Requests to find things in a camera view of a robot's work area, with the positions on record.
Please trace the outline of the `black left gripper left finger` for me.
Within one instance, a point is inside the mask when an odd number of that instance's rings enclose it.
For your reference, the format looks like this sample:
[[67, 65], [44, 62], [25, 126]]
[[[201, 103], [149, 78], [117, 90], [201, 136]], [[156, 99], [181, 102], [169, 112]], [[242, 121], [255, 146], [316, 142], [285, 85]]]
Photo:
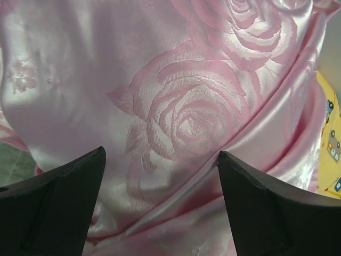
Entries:
[[81, 255], [106, 163], [99, 147], [1, 187], [1, 255]]

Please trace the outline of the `pink rose satin pillowcase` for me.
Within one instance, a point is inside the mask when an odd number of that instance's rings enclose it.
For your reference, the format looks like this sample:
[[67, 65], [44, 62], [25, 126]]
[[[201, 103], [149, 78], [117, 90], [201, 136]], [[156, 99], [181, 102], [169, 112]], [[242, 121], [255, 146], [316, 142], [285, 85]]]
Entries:
[[235, 255], [229, 151], [316, 192], [337, 1], [1, 1], [1, 140], [107, 164], [83, 255]]

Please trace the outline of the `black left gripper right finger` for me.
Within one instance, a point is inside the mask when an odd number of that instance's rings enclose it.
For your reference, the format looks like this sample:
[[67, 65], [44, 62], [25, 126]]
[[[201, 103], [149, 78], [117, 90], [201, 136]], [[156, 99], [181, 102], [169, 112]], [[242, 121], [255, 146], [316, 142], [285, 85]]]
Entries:
[[225, 151], [218, 171], [237, 255], [340, 255], [340, 200], [292, 186]]

